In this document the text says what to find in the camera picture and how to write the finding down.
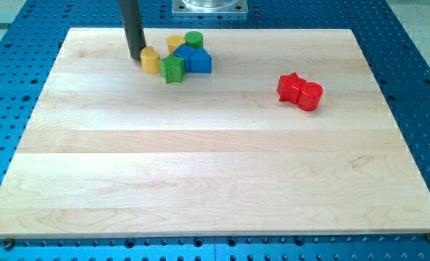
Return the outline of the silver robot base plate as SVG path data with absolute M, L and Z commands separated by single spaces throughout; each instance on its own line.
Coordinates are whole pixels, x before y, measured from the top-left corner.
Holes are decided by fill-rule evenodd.
M 172 0 L 175 15 L 246 15 L 247 0 Z

